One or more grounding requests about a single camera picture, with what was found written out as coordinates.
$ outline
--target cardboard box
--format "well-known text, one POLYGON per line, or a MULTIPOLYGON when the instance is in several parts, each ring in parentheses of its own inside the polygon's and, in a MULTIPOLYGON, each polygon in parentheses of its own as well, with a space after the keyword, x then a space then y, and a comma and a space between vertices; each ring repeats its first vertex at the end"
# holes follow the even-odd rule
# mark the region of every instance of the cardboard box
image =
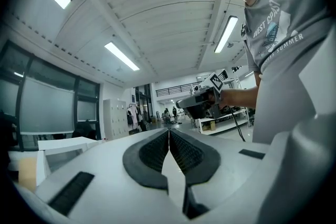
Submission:
POLYGON ((210 129, 211 129, 211 131, 215 131, 216 130, 215 121, 210 121, 210 129))

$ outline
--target person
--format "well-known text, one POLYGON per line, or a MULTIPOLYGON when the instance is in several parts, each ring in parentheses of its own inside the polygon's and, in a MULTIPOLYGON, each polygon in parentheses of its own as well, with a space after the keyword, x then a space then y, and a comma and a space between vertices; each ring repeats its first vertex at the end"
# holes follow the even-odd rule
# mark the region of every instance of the person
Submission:
POLYGON ((173 115, 174 115, 174 118, 177 119, 177 111, 174 106, 173 106, 173 115))
POLYGON ((168 109, 165 109, 164 111, 164 121, 166 124, 170 123, 170 114, 169 114, 168 109))
POLYGON ((256 108, 253 142, 270 144, 277 133, 316 113, 299 74, 323 43, 332 17, 325 0, 243 1, 241 36, 256 86, 223 90, 220 107, 256 108))

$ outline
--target ceiling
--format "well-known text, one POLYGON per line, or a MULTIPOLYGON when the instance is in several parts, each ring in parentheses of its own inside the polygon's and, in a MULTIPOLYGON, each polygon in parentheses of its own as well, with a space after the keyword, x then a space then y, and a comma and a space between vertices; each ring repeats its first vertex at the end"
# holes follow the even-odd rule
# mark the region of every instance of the ceiling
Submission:
POLYGON ((35 9, 24 1, 13 1, 9 10, 45 36, 43 49, 122 87, 246 63, 240 0, 72 0, 65 10, 53 0, 30 0, 35 9), (215 54, 230 15, 239 19, 229 39, 234 46, 215 54), (108 52, 109 42, 140 70, 108 52))

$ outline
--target shelf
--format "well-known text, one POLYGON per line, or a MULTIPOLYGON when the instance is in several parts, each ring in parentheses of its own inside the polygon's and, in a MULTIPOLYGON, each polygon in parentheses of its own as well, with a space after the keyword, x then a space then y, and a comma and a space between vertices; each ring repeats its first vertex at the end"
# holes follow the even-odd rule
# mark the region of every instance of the shelf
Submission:
MULTIPOLYGON (((247 119, 241 119, 241 120, 236 119, 236 121, 237 121, 238 125, 242 125, 242 124, 247 122, 247 119)), ((211 130, 202 131, 201 130, 201 133, 205 134, 205 135, 210 135, 210 134, 219 133, 219 132, 231 129, 231 128, 235 128, 235 127, 236 127, 236 123, 235 123, 234 119, 230 119, 230 120, 227 120, 227 121, 216 123, 216 130, 214 130, 214 131, 211 131, 211 130)))
MULTIPOLYGON (((234 112, 233 115, 236 115, 236 114, 239 114, 239 113, 242 113, 242 112, 246 112, 246 109, 241 109, 237 112, 234 112)), ((223 118, 227 118, 227 117, 230 117, 232 116, 232 114, 227 114, 225 116, 222 116, 220 118, 217 118, 217 119, 199 119, 199 123, 202 123, 202 122, 207 122, 207 121, 215 121, 215 120, 219 120, 219 119, 223 119, 223 118)))

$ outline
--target railing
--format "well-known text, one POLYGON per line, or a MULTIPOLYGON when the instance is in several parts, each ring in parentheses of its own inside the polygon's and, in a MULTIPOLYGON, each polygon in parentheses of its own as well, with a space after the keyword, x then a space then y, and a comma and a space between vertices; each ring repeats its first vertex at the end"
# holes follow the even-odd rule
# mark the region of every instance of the railing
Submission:
POLYGON ((179 93, 179 92, 188 92, 190 91, 190 89, 196 85, 198 85, 199 83, 195 82, 195 83, 190 83, 190 84, 184 84, 184 85, 180 85, 180 86, 175 86, 175 87, 170 87, 170 88, 166 88, 166 89, 161 89, 161 90, 157 90, 156 91, 156 96, 163 96, 163 95, 170 95, 170 94, 174 94, 174 93, 179 93))

